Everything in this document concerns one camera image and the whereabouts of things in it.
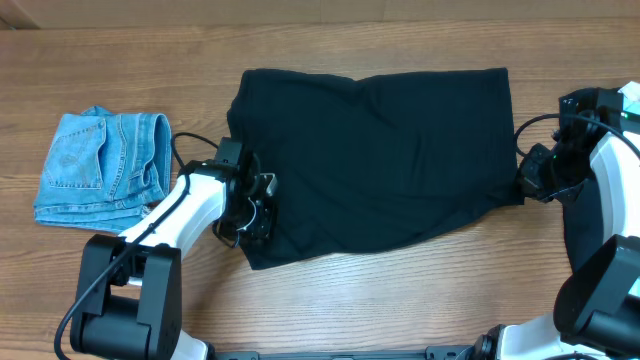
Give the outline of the black t-shirt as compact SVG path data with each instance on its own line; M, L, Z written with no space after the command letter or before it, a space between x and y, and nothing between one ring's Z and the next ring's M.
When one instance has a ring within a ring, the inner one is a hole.
M255 270L404 248L524 201L504 68L248 70L227 122L278 183L272 237L243 248Z

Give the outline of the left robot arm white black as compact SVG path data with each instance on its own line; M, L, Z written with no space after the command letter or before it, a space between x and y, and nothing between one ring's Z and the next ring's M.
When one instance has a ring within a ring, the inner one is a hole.
M85 245L76 290L56 332L104 359L213 359L182 326L182 261L205 230L230 248L272 237L277 178L258 155L223 138L213 158L180 161L174 189L136 225Z

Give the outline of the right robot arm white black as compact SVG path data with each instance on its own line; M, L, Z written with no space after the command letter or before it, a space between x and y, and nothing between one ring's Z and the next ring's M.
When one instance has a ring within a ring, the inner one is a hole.
M547 148L524 153L524 195L562 205L571 276L551 313L498 325L460 359L639 356L639 85L585 88L559 100Z

